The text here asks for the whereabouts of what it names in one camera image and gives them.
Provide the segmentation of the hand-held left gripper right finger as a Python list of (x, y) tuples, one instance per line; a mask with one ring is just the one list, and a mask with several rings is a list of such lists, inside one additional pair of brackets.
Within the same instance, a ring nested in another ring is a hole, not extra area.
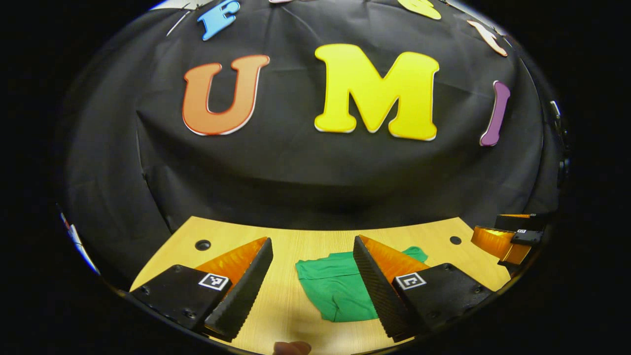
[(353, 259), (395, 342), (444, 330), (493, 299), (490, 288), (452, 263), (428, 266), (367, 236), (354, 238)]

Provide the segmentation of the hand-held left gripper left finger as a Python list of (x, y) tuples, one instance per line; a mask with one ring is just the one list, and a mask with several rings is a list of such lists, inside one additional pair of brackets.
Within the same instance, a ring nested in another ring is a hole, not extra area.
[(174, 264), (131, 295), (176, 325), (230, 342), (250, 314), (273, 256), (271, 239), (259, 238), (195, 268)]

